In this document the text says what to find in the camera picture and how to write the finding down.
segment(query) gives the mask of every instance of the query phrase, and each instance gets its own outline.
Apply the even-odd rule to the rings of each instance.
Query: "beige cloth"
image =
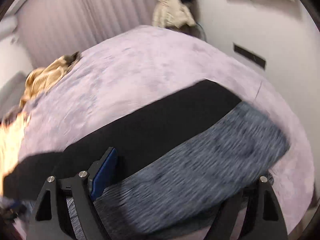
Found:
[[[25,85],[25,91],[20,100],[20,107],[23,108],[26,102],[35,98],[42,91],[52,88],[71,68],[79,61],[80,54],[62,56],[51,63],[47,68],[37,68],[32,71]]]
[[[3,195],[3,179],[11,173],[18,163],[18,154],[24,138],[24,128],[30,116],[19,113],[17,119],[6,126],[0,125],[0,195]]]
[[[185,24],[195,26],[196,22],[189,8],[182,4],[181,0],[158,0],[153,11],[153,26],[180,28]]]

